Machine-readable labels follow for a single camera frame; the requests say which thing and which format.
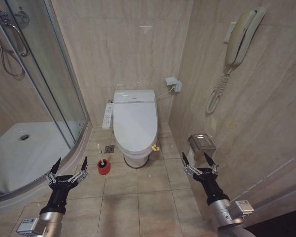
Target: shower hose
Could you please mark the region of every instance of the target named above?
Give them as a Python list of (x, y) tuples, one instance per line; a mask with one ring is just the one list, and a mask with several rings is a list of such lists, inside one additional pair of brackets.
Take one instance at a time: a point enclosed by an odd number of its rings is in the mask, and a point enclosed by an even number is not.
[[(7, 49), (4, 45), (3, 45), (3, 43), (2, 43), (2, 41), (0, 40), (0, 52), (1, 52), (1, 61), (2, 61), (2, 66), (3, 66), (3, 68), (4, 68), (4, 70), (9, 74), (9, 75), (11, 75), (11, 76), (13, 76), (13, 77), (16, 77), (16, 78), (20, 78), (20, 77), (22, 77), (23, 75), (24, 75), (24, 70), (23, 70), (23, 68), (22, 68), (22, 66), (21, 66), (21, 64), (20, 64), (20, 62), (18, 61), (18, 59), (15, 57), (15, 55), (14, 55), (14, 52), (12, 51), (12, 50), (9, 50), (9, 49)], [(4, 58), (4, 52), (6, 52), (8, 55), (10, 55), (19, 65), (20, 65), (20, 67), (21, 67), (21, 69), (22, 69), (22, 72), (21, 73), (19, 73), (19, 74), (14, 74), (14, 73), (12, 73), (12, 72), (10, 72), (7, 68), (6, 68), (6, 65), (5, 65), (5, 58)]]

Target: toilet brush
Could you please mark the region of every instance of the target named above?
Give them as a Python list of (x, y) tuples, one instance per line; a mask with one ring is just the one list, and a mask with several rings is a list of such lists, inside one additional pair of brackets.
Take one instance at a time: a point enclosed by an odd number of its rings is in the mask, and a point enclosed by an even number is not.
[(106, 175), (111, 170), (111, 164), (107, 159), (103, 159), (100, 144), (98, 144), (100, 160), (97, 163), (99, 174)]

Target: wall phone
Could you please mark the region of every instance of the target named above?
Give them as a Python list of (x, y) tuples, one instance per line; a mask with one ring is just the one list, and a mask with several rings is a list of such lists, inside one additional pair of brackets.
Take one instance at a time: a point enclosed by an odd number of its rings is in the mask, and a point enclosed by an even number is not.
[(206, 112), (211, 114), (215, 111), (222, 96), (223, 90), (228, 82), (231, 71), (244, 59), (251, 39), (257, 30), (262, 18), (266, 13), (264, 7), (257, 7), (242, 13), (231, 32), (228, 42), (225, 68), (219, 77), (211, 96), (206, 105)]

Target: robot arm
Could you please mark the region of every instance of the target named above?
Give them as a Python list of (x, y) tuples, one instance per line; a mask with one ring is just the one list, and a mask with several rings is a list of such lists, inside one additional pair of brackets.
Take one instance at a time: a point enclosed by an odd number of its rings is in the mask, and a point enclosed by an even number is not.
[(46, 179), (52, 194), (47, 205), (40, 211), (39, 218), (23, 219), (17, 233), (27, 237), (59, 237), (61, 222), (66, 213), (67, 195), (85, 177), (87, 172), (87, 157), (85, 157), (81, 171), (76, 175), (55, 176), (60, 164), (59, 160), (53, 165)]
[(213, 218), (218, 226), (219, 237), (254, 237), (254, 235), (242, 228), (243, 219), (253, 213), (254, 209), (248, 201), (235, 201), (230, 204), (229, 197), (216, 182), (218, 177), (218, 165), (214, 163), (206, 153), (204, 156), (210, 168), (195, 168), (189, 165), (184, 153), (183, 170), (200, 182), (207, 195)]

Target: toilet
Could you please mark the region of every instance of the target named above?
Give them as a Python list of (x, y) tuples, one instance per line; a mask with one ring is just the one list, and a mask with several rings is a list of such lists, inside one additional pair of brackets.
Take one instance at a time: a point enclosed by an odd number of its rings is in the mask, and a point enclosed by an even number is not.
[(118, 148), (132, 168), (143, 167), (156, 144), (158, 118), (153, 90), (117, 90), (113, 129)]

